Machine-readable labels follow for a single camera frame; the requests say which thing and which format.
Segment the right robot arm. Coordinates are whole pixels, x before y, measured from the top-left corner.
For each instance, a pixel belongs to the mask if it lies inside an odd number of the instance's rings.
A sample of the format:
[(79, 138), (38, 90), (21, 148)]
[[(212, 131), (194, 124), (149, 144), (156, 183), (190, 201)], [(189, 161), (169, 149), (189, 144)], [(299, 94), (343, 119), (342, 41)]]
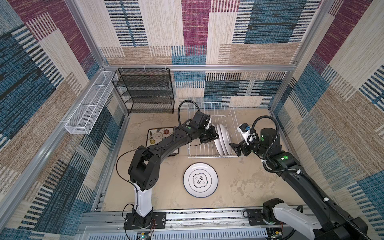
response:
[(300, 162), (282, 150), (275, 129), (262, 129), (258, 135), (248, 124), (238, 126), (243, 136), (239, 144), (230, 143), (238, 156), (251, 153), (261, 158), (263, 167), (288, 183), (315, 215), (311, 219), (279, 198), (264, 202), (263, 221), (266, 224), (285, 223), (310, 240), (367, 240), (368, 226), (361, 218), (344, 211), (305, 172)]

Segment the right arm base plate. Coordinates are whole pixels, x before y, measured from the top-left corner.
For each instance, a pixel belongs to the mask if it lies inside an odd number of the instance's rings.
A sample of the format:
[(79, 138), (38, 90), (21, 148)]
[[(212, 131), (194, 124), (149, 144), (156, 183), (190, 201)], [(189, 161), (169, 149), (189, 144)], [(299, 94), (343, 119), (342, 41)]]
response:
[(244, 216), (248, 220), (250, 226), (266, 226), (266, 225), (279, 225), (278, 220), (266, 220), (263, 216), (262, 209), (246, 209)]

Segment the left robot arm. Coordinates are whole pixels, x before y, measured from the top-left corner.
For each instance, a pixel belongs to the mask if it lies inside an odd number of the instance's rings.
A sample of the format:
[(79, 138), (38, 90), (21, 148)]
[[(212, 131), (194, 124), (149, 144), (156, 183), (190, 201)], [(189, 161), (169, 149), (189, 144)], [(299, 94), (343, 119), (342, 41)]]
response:
[(140, 228), (153, 223), (152, 188), (159, 180), (160, 166), (166, 158), (196, 139), (205, 144), (218, 138), (210, 115), (197, 111), (192, 119), (179, 123), (169, 137), (148, 148), (137, 148), (128, 169), (136, 189), (135, 205), (129, 221)]

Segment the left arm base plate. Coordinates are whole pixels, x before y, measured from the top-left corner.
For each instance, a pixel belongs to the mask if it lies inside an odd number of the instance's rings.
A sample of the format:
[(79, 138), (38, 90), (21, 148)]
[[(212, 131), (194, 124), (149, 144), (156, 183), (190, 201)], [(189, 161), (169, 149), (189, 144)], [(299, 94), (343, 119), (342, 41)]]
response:
[(139, 229), (164, 229), (166, 227), (167, 213), (166, 212), (150, 212), (145, 217), (138, 213), (127, 213), (124, 222), (124, 230), (139, 230)]

